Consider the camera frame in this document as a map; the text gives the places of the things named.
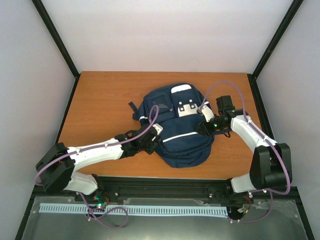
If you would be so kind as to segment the navy blue student backpack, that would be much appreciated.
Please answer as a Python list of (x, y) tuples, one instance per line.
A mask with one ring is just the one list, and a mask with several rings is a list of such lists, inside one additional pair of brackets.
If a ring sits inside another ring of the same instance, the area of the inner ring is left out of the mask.
[(229, 130), (204, 136), (196, 132), (196, 126), (205, 118), (197, 108), (205, 104), (202, 93), (190, 83), (175, 83), (150, 91), (142, 103), (133, 110), (132, 118), (141, 125), (149, 123), (149, 116), (163, 127), (155, 152), (172, 168), (196, 167), (211, 154), (216, 135), (229, 135)]

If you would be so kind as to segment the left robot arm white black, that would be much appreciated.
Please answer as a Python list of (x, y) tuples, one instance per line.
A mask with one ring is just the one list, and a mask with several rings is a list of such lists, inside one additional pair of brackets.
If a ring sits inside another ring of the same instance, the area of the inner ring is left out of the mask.
[(163, 128), (155, 123), (96, 144), (66, 147), (62, 142), (56, 143), (36, 164), (35, 183), (46, 194), (67, 190), (81, 192), (92, 201), (99, 201), (103, 198), (104, 188), (98, 184), (97, 177), (79, 170), (100, 162), (133, 157), (140, 152), (150, 155), (162, 131)]

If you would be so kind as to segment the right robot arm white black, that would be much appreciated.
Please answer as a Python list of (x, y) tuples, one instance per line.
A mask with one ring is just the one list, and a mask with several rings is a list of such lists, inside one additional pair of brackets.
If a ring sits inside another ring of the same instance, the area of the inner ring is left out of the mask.
[(286, 143), (278, 143), (266, 135), (251, 119), (245, 109), (237, 109), (229, 95), (216, 99), (217, 114), (202, 103), (196, 112), (204, 121), (196, 127), (196, 132), (211, 136), (224, 130), (236, 133), (252, 151), (249, 172), (228, 181), (235, 194), (247, 192), (271, 192), (286, 195), (292, 182), (291, 149)]

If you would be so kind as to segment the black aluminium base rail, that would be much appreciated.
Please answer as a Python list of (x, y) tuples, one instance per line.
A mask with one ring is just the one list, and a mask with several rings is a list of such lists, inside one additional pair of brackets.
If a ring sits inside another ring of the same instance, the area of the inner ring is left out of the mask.
[(97, 189), (85, 199), (89, 203), (117, 203), (130, 198), (193, 199), (222, 206), (252, 202), (247, 191), (235, 193), (230, 180), (169, 179), (95, 176)]

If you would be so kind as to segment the right black frame post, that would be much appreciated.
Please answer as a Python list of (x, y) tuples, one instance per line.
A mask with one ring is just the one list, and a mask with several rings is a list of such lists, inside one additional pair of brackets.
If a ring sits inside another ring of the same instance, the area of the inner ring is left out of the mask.
[(267, 45), (264, 53), (262, 54), (257, 66), (255, 67), (252, 75), (252, 79), (254, 81), (257, 80), (260, 73), (264, 69), (265, 65), (267, 64), (268, 60), (270, 59), (272, 53), (276, 49), (278, 43), (282, 39), (284, 33), (286, 32), (287, 28), (291, 24), (292, 20), (294, 19), (296, 13), (300, 9), (301, 5), (303, 4), (304, 0), (293, 0), (287, 9), (284, 17), (282, 18), (280, 24), (278, 25), (274, 35), (272, 36), (269, 44)]

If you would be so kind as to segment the black frame post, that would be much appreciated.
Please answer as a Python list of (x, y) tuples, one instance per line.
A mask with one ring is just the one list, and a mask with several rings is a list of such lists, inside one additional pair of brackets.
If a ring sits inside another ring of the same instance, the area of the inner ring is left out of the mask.
[(38, 12), (40, 18), (42, 19), (46, 29), (48, 30), (51, 38), (53, 39), (55, 45), (57, 46), (61, 56), (63, 57), (65, 63), (67, 64), (71, 74), (76, 79), (80, 76), (74, 61), (72, 60), (55, 24), (53, 23), (45, 5), (41, 0), (31, 0), (36, 11)]
[(265, 65), (267, 64), (268, 60), (270, 59), (272, 53), (276, 49), (278, 43), (282, 39), (284, 33), (286, 32), (287, 28), (291, 24), (292, 20), (294, 19), (296, 13), (300, 9), (301, 5), (303, 4), (304, 0), (293, 0), (287, 9), (284, 17), (282, 18), (280, 24), (278, 25), (274, 35), (272, 36), (269, 44), (267, 45), (264, 53), (262, 54), (257, 66), (255, 67), (252, 75), (252, 79), (254, 81), (257, 80), (260, 73), (264, 69)]

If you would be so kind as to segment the left black frame post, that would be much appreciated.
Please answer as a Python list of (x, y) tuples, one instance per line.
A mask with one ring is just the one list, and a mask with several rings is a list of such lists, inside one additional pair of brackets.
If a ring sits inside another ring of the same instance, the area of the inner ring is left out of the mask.
[(71, 74), (76, 79), (80, 76), (74, 61), (72, 60), (55, 24), (53, 23), (45, 5), (41, 0), (31, 0), (36, 11), (38, 12), (40, 18), (42, 19), (46, 29), (48, 30), (51, 38), (53, 39), (55, 45), (57, 46), (61, 56), (63, 57), (65, 63), (67, 64)]

